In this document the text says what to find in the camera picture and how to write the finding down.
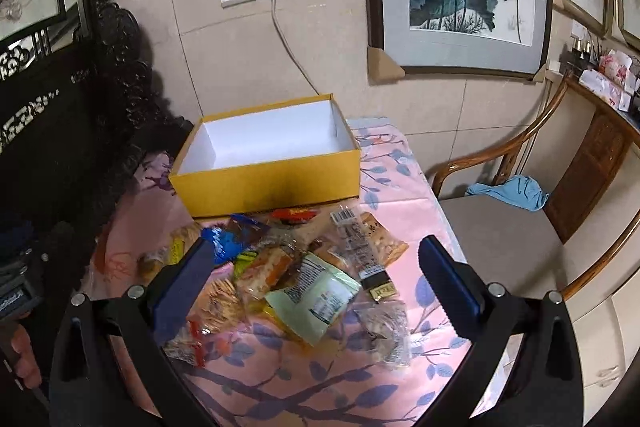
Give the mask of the person's hand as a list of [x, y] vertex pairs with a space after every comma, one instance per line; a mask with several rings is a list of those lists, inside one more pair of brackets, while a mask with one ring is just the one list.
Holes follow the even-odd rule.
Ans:
[[41, 385], [42, 378], [37, 365], [32, 344], [28, 332], [22, 325], [17, 325], [11, 339], [13, 351], [17, 354], [14, 364], [15, 373], [21, 378], [28, 389], [34, 389]]

